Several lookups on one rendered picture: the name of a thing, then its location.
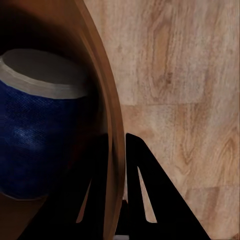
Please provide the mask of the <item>trash can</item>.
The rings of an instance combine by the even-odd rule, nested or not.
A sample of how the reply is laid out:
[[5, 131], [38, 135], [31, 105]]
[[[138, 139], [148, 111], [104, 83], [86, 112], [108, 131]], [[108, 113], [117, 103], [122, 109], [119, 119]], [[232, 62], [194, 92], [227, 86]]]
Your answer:
[[[0, 54], [12, 49], [63, 56], [92, 80], [94, 90], [69, 168], [93, 138], [108, 133], [103, 240], [113, 240], [124, 195], [126, 140], [112, 68], [84, 0], [0, 0]], [[83, 219], [90, 185], [76, 223]], [[17, 240], [50, 194], [18, 201], [0, 192], [0, 240]]]

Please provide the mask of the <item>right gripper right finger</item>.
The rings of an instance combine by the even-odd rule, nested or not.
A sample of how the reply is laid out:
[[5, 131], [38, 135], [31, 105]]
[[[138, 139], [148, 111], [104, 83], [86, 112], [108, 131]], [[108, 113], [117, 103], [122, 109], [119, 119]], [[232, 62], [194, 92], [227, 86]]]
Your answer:
[[[129, 240], [211, 240], [145, 142], [125, 135]], [[140, 169], [157, 223], [146, 220]]]

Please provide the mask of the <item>can of soda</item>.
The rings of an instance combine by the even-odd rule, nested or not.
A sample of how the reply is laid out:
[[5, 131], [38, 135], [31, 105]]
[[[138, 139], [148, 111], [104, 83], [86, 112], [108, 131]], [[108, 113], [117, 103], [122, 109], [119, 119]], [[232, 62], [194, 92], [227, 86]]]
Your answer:
[[70, 169], [94, 91], [87, 71], [30, 48], [0, 53], [0, 192], [47, 197]]

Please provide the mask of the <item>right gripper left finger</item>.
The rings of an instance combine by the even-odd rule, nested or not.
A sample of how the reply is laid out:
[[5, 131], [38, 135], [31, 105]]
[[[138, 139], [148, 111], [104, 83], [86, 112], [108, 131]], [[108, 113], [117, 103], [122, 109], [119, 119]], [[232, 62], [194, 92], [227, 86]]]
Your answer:
[[103, 240], [108, 154], [108, 133], [89, 141], [17, 240]]

